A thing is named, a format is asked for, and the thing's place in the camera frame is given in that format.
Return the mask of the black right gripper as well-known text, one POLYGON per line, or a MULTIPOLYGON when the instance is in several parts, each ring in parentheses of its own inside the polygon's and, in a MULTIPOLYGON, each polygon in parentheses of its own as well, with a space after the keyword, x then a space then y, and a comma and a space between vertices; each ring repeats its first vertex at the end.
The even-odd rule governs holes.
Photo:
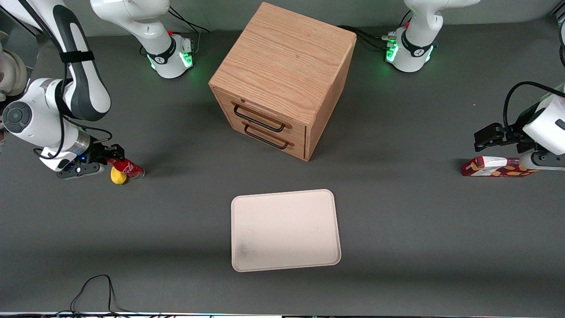
POLYGON ((119 160, 125 159, 125 151, 118 144, 109 147, 103 143, 91 143, 85 152, 86 163, 97 163, 101 165, 119 166, 119 160))

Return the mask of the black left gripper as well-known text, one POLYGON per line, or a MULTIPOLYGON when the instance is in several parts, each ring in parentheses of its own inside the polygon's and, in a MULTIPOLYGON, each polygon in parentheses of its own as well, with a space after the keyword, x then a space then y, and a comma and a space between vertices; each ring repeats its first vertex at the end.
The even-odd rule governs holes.
POLYGON ((505 140, 506 130, 501 124, 490 124, 474 133, 475 152, 484 151, 490 147, 502 147, 516 144, 517 153, 536 151, 537 143, 524 132, 524 126, 534 117, 539 103, 535 103, 522 111, 516 121, 510 125, 512 141, 505 140))

